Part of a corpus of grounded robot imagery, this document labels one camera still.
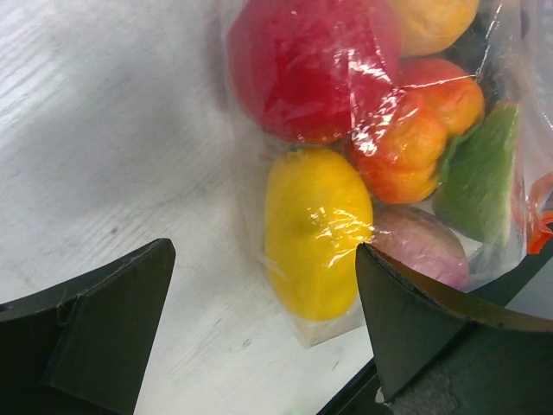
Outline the fake yellow orange fruit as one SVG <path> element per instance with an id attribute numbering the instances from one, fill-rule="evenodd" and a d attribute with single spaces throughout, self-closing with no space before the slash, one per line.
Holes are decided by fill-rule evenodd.
<path id="1" fill-rule="evenodd" d="M 452 46 L 476 17 L 479 0 L 393 0 L 401 55 L 424 56 Z"/>

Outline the fake purple onion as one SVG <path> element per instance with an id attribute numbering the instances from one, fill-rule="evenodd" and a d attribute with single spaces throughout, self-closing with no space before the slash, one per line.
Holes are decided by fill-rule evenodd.
<path id="1" fill-rule="evenodd" d="M 384 206 L 374 215 L 372 244 L 429 278 L 463 290 L 470 279 L 459 239 L 433 215 L 416 207 Z"/>

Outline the clear zip top bag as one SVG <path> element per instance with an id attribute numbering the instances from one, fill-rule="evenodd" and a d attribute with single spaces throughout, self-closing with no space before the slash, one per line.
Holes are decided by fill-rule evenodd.
<path id="1" fill-rule="evenodd" d="M 238 198 L 300 341 L 364 322 L 368 244 L 473 291 L 552 238 L 533 1 L 224 1 Z"/>

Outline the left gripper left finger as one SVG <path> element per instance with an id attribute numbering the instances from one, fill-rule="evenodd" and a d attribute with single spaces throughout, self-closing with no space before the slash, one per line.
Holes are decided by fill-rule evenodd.
<path id="1" fill-rule="evenodd" d="M 175 265 L 170 239 L 1 306 L 3 414 L 132 414 Z"/>

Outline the fake red pepper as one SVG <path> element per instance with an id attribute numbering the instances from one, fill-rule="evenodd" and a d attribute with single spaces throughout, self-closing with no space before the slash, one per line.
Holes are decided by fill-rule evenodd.
<path id="1" fill-rule="evenodd" d="M 388 1 L 248 1 L 226 35 L 243 111 L 291 143 L 332 143 L 375 112 L 400 60 Z"/>

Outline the fake orange bell pepper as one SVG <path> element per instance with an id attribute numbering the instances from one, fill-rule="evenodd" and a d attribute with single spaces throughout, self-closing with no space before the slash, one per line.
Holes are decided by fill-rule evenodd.
<path id="1" fill-rule="evenodd" d="M 484 94 L 472 76 L 442 58 L 400 65 L 398 85 L 346 143 L 371 193 L 389 204 L 430 196 L 450 141 L 484 117 Z"/>

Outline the fake watermelon slice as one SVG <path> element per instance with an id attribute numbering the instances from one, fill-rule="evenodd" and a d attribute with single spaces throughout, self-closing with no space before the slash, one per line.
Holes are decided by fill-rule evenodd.
<path id="1" fill-rule="evenodd" d="M 444 225 L 483 244 L 504 246 L 509 239 L 518 121 L 518 104 L 498 103 L 456 145 L 433 198 Z"/>

